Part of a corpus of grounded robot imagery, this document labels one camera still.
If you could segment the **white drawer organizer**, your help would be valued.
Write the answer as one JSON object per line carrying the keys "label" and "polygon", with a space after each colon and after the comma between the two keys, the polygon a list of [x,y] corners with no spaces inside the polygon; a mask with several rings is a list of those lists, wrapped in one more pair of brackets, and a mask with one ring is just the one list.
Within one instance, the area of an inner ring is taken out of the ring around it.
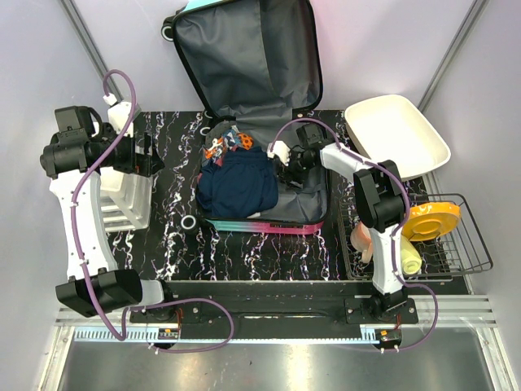
{"label": "white drawer organizer", "polygon": [[101,168],[101,210],[107,233],[149,227],[152,178]]}

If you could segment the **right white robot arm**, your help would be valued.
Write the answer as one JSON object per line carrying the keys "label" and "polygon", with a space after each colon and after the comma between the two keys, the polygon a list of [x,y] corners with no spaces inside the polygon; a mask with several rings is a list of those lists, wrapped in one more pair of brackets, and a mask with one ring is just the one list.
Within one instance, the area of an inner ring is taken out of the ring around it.
{"label": "right white robot arm", "polygon": [[387,323],[399,312],[397,301],[390,295],[403,292],[398,257],[401,231],[410,208],[396,164],[391,160],[376,163],[352,151],[338,140],[327,138],[320,125],[303,125],[296,134],[299,143],[279,158],[281,179],[301,187],[310,170],[321,166],[352,181],[357,215],[371,238],[372,282],[381,295],[370,302],[370,313],[377,322]]}

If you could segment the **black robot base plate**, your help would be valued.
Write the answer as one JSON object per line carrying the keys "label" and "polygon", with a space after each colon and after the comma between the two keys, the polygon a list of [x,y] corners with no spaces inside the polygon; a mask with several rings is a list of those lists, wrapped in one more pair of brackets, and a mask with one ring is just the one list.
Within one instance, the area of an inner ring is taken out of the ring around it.
{"label": "black robot base plate", "polygon": [[371,283],[176,281],[167,287],[175,300],[214,300],[236,318],[308,316],[351,324],[418,323],[412,297],[402,290],[384,297]]}

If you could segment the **pink and teal kids suitcase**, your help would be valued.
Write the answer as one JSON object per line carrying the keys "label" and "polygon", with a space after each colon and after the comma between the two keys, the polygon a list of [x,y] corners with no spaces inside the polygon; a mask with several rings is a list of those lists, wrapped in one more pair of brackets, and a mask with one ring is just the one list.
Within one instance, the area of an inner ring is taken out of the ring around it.
{"label": "pink and teal kids suitcase", "polygon": [[322,70],[308,1],[192,1],[164,19],[211,126],[233,121],[262,147],[294,142],[321,101]]}

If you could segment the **navy blue garment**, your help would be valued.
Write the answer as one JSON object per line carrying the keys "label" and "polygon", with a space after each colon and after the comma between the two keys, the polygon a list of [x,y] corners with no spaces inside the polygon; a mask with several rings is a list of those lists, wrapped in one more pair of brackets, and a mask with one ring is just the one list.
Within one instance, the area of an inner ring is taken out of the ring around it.
{"label": "navy blue garment", "polygon": [[247,218],[274,208],[278,196],[273,163],[260,147],[228,151],[200,170],[196,199],[212,217]]}

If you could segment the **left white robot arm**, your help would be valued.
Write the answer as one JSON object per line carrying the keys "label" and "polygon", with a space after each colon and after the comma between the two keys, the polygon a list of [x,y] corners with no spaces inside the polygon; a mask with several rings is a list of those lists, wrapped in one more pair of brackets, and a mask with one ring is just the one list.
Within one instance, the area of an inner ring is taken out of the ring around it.
{"label": "left white robot arm", "polygon": [[175,315],[176,303],[161,282],[118,267],[103,216],[103,182],[117,178],[120,189],[109,195],[114,209],[131,227],[147,226],[151,178],[164,163],[151,138],[145,139],[145,151],[137,152],[131,103],[112,103],[107,114],[103,121],[87,106],[55,110],[58,130],[40,156],[60,203],[68,244],[68,280],[55,293],[62,305],[86,318],[140,305],[165,323]]}

